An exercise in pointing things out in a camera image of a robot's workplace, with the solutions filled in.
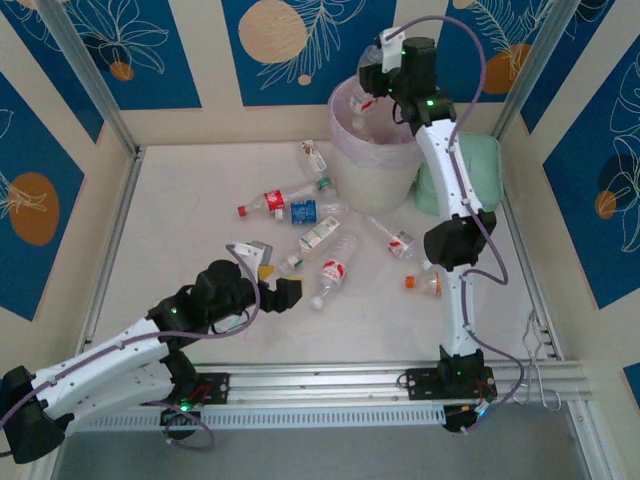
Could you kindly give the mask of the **ribbed bottle red label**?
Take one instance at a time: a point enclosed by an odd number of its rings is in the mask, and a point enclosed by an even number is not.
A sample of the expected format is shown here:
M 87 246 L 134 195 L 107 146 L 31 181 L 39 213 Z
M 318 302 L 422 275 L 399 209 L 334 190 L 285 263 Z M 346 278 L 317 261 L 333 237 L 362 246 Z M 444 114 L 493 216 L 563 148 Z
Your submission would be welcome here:
M 321 311 L 338 294 L 358 245 L 358 238 L 351 233 L 337 241 L 321 267 L 319 286 L 310 300 L 312 309 Z

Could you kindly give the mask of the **pale purple bin liner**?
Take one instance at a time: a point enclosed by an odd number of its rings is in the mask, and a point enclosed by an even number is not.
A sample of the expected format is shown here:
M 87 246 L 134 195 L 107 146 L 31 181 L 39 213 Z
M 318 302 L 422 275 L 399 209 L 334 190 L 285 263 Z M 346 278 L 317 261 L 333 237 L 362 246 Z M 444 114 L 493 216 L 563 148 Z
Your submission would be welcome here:
M 351 97 L 357 87 L 351 76 L 329 98 L 332 144 L 358 166 L 390 170 L 418 167 L 424 155 L 409 126 L 394 122 L 393 100 L 376 99 L 367 112 L 356 114 Z

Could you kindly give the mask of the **white carton bottle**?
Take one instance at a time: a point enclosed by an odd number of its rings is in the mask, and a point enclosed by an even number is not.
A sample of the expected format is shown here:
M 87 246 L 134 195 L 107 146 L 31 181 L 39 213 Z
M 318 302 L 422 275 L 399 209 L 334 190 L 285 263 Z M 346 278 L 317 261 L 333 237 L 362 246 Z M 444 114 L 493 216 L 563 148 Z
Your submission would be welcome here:
M 302 235 L 296 247 L 286 253 L 278 265 L 284 274 L 299 270 L 304 264 L 318 257 L 339 237 L 342 222 L 329 216 Z

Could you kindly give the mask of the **blue label plastic bottle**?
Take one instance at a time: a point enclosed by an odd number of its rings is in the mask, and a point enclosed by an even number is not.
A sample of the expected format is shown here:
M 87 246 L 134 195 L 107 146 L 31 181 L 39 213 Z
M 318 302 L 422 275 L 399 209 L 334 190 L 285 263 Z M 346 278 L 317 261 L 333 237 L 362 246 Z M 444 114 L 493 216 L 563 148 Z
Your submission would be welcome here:
M 349 210 L 349 206 L 340 201 L 307 199 L 292 202 L 284 208 L 275 210 L 274 218 L 294 226 L 310 225 L 328 216 L 348 213 Z

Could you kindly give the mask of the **cola bottle red cap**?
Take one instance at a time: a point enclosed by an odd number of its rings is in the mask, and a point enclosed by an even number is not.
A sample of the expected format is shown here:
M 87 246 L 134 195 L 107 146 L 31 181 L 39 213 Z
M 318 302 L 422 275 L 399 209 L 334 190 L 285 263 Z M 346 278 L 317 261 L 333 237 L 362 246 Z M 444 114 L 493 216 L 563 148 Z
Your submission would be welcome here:
M 270 190 L 257 195 L 248 203 L 238 206 L 238 215 L 240 218 L 253 213 L 272 215 L 276 210 L 285 209 L 292 202 L 315 197 L 318 192 L 318 187 L 313 182 Z

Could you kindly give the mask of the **colourful label green cap bottle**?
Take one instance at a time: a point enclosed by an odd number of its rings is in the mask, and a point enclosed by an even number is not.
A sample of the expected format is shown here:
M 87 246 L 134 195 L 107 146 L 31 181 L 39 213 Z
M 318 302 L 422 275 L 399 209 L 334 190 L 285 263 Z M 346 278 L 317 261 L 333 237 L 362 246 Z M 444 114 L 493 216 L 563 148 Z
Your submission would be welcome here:
M 319 148 L 313 140 L 300 142 L 301 164 L 308 178 L 316 185 L 320 192 L 334 188 L 328 175 L 328 166 Z

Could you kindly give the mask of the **cream waste bin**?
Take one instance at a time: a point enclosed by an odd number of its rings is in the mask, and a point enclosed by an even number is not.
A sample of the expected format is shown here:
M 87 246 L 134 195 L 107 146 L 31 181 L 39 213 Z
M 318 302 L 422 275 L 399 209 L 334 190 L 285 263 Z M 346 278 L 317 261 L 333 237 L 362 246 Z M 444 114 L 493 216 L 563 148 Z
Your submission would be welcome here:
M 397 209 L 409 194 L 422 164 L 396 170 L 366 168 L 332 146 L 337 190 L 351 208 L 361 213 L 389 213 Z

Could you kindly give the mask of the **clear bottle red white label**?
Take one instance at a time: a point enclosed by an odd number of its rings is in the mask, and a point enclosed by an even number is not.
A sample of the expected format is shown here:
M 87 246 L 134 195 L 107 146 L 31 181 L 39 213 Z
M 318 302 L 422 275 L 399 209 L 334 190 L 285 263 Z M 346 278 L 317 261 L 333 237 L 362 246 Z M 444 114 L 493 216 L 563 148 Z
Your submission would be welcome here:
M 419 265 L 423 270 L 432 267 L 418 239 L 402 222 L 388 215 L 367 215 L 365 226 L 377 243 L 396 259 Z

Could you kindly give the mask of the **orange label orange cap bottle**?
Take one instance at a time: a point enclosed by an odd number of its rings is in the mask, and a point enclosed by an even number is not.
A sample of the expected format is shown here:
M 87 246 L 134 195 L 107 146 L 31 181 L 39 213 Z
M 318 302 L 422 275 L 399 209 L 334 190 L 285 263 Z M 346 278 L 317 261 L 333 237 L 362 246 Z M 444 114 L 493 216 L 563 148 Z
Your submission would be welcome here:
M 408 291 L 422 295 L 439 297 L 442 294 L 442 282 L 437 272 L 426 271 L 419 275 L 407 275 L 404 286 Z

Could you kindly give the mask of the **left black mount plate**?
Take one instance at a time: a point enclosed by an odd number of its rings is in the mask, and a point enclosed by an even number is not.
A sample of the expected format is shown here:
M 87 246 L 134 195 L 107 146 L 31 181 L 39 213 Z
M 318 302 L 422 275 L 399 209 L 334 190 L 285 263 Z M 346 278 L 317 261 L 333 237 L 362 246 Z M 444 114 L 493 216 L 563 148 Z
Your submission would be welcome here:
M 199 373 L 177 388 L 173 403 L 187 409 L 226 405 L 229 383 L 228 373 Z

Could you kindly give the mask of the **black mount plate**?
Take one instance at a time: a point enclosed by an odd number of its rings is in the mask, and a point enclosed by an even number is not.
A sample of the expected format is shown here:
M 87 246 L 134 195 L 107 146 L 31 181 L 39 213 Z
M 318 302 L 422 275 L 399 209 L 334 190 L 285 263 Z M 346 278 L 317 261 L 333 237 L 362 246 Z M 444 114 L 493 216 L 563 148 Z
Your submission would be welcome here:
M 413 368 L 406 371 L 410 400 L 471 400 L 492 402 L 498 396 L 493 371 L 484 367 L 479 373 L 454 371 L 443 377 L 437 368 Z
M 228 373 L 199 373 L 177 388 L 173 403 L 187 409 L 226 405 L 229 383 Z

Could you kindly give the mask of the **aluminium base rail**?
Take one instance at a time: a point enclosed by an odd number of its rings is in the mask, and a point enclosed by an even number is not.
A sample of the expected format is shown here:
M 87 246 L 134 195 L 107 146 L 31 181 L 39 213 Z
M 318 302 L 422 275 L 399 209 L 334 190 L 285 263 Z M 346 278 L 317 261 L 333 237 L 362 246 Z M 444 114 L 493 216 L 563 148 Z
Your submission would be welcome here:
M 493 371 L 498 399 L 515 385 L 519 370 L 507 361 L 486 361 Z M 228 373 L 227 406 L 240 408 L 390 406 L 412 403 L 410 390 L 398 385 L 398 377 L 412 368 L 434 367 L 434 361 L 321 363 L 321 364 L 196 364 L 202 373 Z M 578 361 L 543 361 L 540 366 L 544 399 L 551 403 L 557 392 L 563 401 L 593 399 L 582 364 Z M 542 400 L 538 382 L 531 388 L 532 401 Z

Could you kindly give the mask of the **aluminium frame post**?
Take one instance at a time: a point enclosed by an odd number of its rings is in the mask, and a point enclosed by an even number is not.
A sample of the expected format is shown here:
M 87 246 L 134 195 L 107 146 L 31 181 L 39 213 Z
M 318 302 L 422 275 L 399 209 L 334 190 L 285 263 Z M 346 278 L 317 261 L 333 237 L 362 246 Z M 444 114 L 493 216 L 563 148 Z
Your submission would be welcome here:
M 544 71 L 581 0 L 554 0 L 503 108 L 491 136 L 502 141 Z
M 65 9 L 56 0 L 34 0 L 36 9 L 90 100 L 131 159 L 139 146 L 126 125 L 104 78 Z

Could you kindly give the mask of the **aluminium side rail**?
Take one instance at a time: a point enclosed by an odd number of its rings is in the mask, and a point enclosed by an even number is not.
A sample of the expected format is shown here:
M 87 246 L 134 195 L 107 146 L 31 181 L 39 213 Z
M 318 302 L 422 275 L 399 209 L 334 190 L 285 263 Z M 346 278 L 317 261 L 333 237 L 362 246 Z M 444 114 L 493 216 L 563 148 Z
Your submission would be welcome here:
M 524 282 L 529 294 L 531 305 L 535 312 L 538 328 L 540 329 L 543 338 L 545 351 L 547 352 L 549 358 L 563 361 L 565 359 L 565 355 L 562 351 L 561 345 L 558 342 L 556 329 L 553 325 L 540 282 L 538 281 L 535 274 L 533 263 L 531 261 L 521 229 L 518 225 L 514 208 L 508 196 L 504 197 L 502 206 L 514 243 L 516 255 L 520 264 L 520 269 L 522 271 Z
M 86 315 L 80 328 L 78 341 L 74 349 L 75 353 L 82 353 L 85 348 L 93 342 L 145 154 L 146 148 L 139 147 L 127 171 L 117 203 L 115 216 L 108 231 L 107 243 L 98 270 L 97 279 L 89 298 Z

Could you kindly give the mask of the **right black mount plate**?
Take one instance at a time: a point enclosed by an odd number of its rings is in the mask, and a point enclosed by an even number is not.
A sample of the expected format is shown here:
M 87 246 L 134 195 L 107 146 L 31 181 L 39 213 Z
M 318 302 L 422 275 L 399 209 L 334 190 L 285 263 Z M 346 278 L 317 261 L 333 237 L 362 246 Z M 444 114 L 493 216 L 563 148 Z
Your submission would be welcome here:
M 479 373 L 454 371 L 443 377 L 437 368 L 413 368 L 406 371 L 410 400 L 471 400 L 492 402 L 498 396 L 493 371 L 484 367 Z

